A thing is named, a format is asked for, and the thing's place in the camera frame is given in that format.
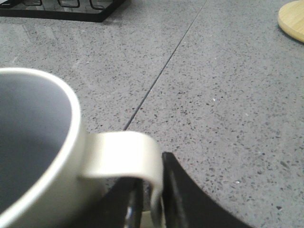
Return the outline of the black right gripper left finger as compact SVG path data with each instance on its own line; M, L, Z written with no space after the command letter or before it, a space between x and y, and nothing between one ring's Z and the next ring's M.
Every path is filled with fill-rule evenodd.
M143 182L120 178L98 206L95 228L139 228L143 210Z

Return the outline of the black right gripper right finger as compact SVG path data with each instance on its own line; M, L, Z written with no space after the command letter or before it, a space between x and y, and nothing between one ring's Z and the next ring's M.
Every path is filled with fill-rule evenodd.
M213 201L182 168L173 153L162 154L165 224L168 228L248 228Z

